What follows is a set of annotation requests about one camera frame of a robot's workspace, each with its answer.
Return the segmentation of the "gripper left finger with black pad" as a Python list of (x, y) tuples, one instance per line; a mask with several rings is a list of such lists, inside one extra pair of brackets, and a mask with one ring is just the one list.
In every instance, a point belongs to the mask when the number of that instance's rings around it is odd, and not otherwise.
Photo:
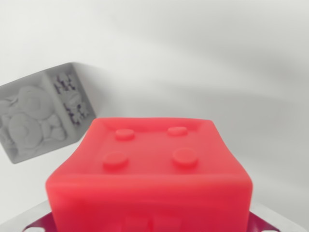
[(48, 201), (17, 215), (0, 225), (1, 232), (55, 232), (56, 226)]

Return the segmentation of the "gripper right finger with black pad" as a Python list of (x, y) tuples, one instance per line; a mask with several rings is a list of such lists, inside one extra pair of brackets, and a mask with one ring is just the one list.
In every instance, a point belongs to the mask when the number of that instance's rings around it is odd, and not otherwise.
[(267, 207), (251, 207), (248, 221), (249, 232), (307, 232), (288, 218)]

